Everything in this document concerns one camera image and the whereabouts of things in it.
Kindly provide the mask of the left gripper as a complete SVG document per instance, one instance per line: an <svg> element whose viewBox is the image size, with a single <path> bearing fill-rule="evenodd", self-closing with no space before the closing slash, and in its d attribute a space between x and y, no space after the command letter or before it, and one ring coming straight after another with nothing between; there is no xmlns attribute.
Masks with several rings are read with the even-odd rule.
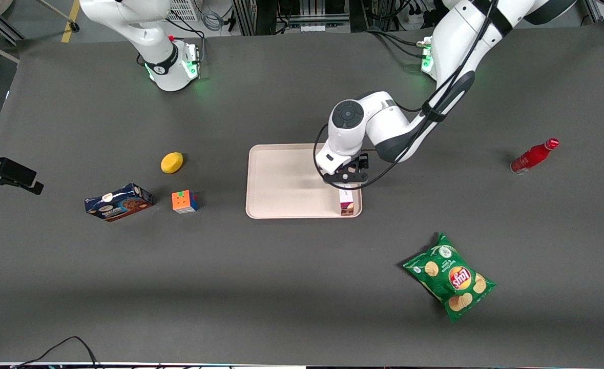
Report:
<svg viewBox="0 0 604 369"><path fill-rule="evenodd" d="M367 154L367 152L363 152L363 150L361 150L361 152L358 152L357 154L347 156L346 154L339 154L330 149L328 144L322 144L321 148L316 153L316 165L321 171L327 174L335 174L339 169L344 168L349 163L358 159L364 154ZM344 186L342 183L339 183L338 187L341 189L341 191L344 191ZM352 190L358 191L358 183L352 184Z"/></svg>

